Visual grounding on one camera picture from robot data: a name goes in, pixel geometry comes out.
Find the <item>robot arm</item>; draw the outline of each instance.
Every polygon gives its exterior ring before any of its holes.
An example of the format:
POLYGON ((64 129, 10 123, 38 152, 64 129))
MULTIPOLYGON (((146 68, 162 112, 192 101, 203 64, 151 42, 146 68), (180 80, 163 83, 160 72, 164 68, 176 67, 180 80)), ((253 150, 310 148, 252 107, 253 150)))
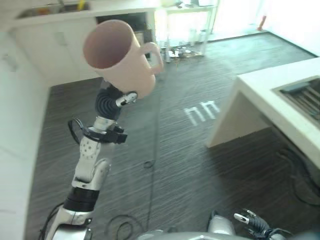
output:
POLYGON ((121 107, 134 103, 136 92, 123 94, 111 84, 97 95, 95 109, 98 116, 93 126, 83 127, 83 138, 79 143, 80 158, 72 179, 72 188, 45 238, 46 240, 90 240, 92 231, 89 224, 101 186, 111 168, 110 154, 115 144, 126 141, 127 135, 117 125, 121 107))

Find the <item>kitchen sink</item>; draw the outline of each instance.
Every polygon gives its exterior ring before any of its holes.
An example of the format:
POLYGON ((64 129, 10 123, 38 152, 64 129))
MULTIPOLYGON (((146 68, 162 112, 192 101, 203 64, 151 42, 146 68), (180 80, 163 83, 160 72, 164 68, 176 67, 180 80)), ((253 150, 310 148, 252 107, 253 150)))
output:
MULTIPOLYGON (((89 3, 86 2, 81 11, 90 10, 89 3)), ((65 14, 78 11, 78 4, 48 4, 45 6, 33 7, 22 11, 16 18, 24 19, 36 16, 52 15, 52 14, 65 14)))

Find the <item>countertop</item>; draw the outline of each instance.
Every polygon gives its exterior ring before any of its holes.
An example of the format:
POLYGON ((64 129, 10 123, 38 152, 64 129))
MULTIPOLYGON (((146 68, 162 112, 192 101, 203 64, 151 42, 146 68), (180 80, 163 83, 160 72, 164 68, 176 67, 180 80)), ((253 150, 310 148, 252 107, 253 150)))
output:
POLYGON ((160 0, 95 0, 90 1, 89 4, 90 10, 27 17, 23 19, 16 19, 16 17, 24 9, 2 12, 0 14, 0 32, 7 32, 12 28, 22 26, 46 24, 79 18, 149 12, 154 11, 161 6, 160 0))
POLYGON ((268 127, 261 118, 264 115, 320 169, 320 128, 275 90, 319 76, 319 57, 237 76, 207 146, 213 147, 268 127))

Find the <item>wire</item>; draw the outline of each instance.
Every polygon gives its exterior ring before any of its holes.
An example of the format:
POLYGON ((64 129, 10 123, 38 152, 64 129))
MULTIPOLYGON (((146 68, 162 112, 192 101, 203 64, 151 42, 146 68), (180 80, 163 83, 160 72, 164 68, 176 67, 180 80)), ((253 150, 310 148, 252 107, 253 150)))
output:
POLYGON ((300 171, 302 171, 304 173, 304 174, 301 174, 301 176, 303 177, 303 180, 308 184, 308 186, 310 186, 312 192, 315 193, 317 196, 319 196, 319 191, 320 191, 320 187, 310 177, 310 173, 309 173, 308 169, 306 168, 305 164, 302 162, 302 160, 298 159, 295 156, 295 154, 293 152, 291 152, 289 149, 280 150, 279 152, 277 152, 277 155, 280 158, 289 162, 289 164, 291 166, 291 189, 292 189, 292 193, 296 197, 296 199, 299 200, 301 203, 304 203, 308 206, 320 208, 320 204, 308 202, 308 201, 302 199, 297 193, 298 192, 297 186, 296 186, 297 175, 298 175, 297 164, 299 164, 300 171))
POLYGON ((273 236, 274 234, 276 234, 277 232, 281 232, 281 233, 285 233, 285 234, 289 234, 289 235, 293 236, 293 233, 292 233, 292 232, 287 231, 287 230, 284 230, 284 229, 282 229, 282 228, 275 228, 275 229, 273 229, 268 235, 272 238, 272 236, 273 236))
MULTIPOLYGON (((145 223, 145 228, 141 224, 141 222, 135 218, 134 216, 127 215, 127 214, 122 214, 122 215, 117 215, 110 219, 110 221, 107 223, 104 235, 108 236, 109 235, 109 230, 112 225, 112 223, 119 218, 128 218, 133 220, 140 228, 141 233, 144 233, 149 230, 150 226, 150 218, 151 218, 151 213, 152 213, 152 207, 153 207, 153 199, 154 199, 154 182, 155 182, 155 164, 157 162, 157 159, 159 157, 158 154, 158 142, 159 142, 159 125, 160 125, 160 108, 161 108, 161 94, 159 93, 158 99, 156 100, 157 106, 156 106, 156 111, 155 111, 155 116, 154 116, 154 125, 155 125, 155 132, 154 132, 154 145, 153 145, 153 161, 146 161, 143 163, 143 168, 144 169, 151 169, 151 180, 150 180, 150 195, 149 195, 149 205, 148 205, 148 212, 147 212, 147 218, 146 218, 146 223, 145 223)), ((121 230, 124 228, 124 226, 129 226, 129 233, 126 237, 123 238, 123 240, 129 240, 133 234, 134 234, 134 226, 131 222, 125 221, 120 224, 120 226, 116 230, 115 234, 115 240, 119 240, 119 234, 121 230)))
POLYGON ((49 224, 50 220, 58 213, 57 208, 60 207, 63 204, 64 204, 64 202, 61 202, 58 205, 53 207, 53 209, 49 213, 46 221, 44 222, 44 225, 43 225, 42 229, 40 229, 38 240, 45 240, 48 224, 49 224))
POLYGON ((71 136, 73 137, 74 141, 80 145, 80 141, 79 138, 77 137, 75 131, 74 131, 74 126, 73 126, 73 122, 76 122, 76 124, 79 126, 79 128, 82 130, 84 129, 84 125, 82 124, 82 122, 78 119, 78 118, 72 118, 71 120, 68 121, 68 127, 69 127, 69 131, 71 133, 71 136))

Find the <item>carpet floor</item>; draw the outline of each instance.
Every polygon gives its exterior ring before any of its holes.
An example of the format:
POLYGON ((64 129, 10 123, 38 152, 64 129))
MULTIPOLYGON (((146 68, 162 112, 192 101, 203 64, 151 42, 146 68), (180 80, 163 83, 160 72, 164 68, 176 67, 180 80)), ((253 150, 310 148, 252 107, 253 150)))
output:
MULTIPOLYGON (((101 189, 91 224, 94 239, 109 239, 106 225, 120 214, 135 216, 146 228, 152 178, 150 230, 174 225, 180 231, 204 231, 212 210, 232 219, 241 208, 251 209, 273 227, 294 233, 311 229, 319 222, 319 212, 292 195, 289 164, 275 155, 283 146, 277 137, 266 129, 206 148, 219 111, 210 115, 201 103, 214 101, 220 108, 236 75, 314 57, 262 33, 209 43, 205 57, 167 64, 156 77, 154 92, 122 110, 118 123, 128 138, 116 146, 111 172, 101 189), (186 114, 193 107, 202 116, 193 116, 196 124, 186 114), (147 161, 155 161, 154 175, 151 168, 144 168, 147 161)), ((94 122, 100 84, 101 79, 95 78, 51 88, 30 196, 27 240, 38 237, 51 208, 71 188, 79 147, 67 121, 77 117, 87 126, 94 122)), ((110 234, 125 220, 114 222, 110 234)), ((244 226, 232 221, 236 232, 247 236, 244 226)), ((135 226, 134 235, 139 233, 135 226)))

